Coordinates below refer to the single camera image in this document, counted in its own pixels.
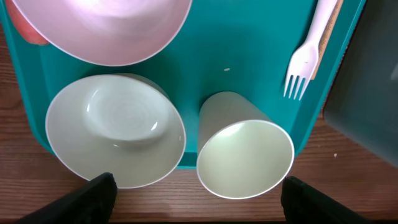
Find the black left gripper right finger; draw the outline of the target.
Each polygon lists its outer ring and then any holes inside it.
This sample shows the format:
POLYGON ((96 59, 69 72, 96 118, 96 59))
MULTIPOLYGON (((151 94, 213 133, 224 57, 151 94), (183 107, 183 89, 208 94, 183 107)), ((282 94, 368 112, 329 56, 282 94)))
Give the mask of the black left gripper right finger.
POLYGON ((287 223, 369 224, 370 221, 300 179, 290 176, 282 183, 281 205, 287 223))

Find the light green bowl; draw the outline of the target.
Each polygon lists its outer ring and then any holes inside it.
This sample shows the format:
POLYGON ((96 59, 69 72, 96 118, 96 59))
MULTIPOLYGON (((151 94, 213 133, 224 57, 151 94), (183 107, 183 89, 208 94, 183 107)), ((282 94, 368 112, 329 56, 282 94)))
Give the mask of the light green bowl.
POLYGON ((132 73, 94 75, 67 85, 49 104, 45 132, 70 171, 86 180, 109 172, 120 189, 167 177, 187 144, 168 94, 132 73))

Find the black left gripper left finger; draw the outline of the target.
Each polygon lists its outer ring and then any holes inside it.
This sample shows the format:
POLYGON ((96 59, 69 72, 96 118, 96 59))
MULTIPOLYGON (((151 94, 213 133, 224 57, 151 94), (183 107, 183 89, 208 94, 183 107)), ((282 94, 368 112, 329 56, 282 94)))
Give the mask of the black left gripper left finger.
POLYGON ((107 224, 118 187, 105 172, 41 209, 19 219, 19 224, 107 224))

